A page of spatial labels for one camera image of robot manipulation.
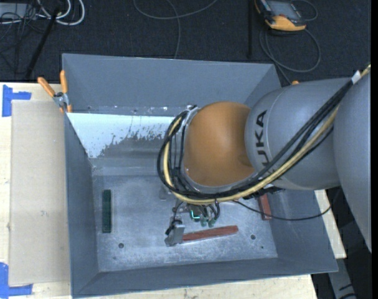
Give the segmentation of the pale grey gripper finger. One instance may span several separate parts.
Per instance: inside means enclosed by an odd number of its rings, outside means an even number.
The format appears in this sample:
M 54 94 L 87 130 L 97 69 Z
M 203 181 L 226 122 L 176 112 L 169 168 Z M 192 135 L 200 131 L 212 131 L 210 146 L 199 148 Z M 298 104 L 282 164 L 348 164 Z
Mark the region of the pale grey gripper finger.
M 184 224 L 174 224 L 170 226 L 165 234 L 166 238 L 164 240 L 167 247 L 173 247 L 177 244 L 183 243 L 183 236 L 186 226 Z

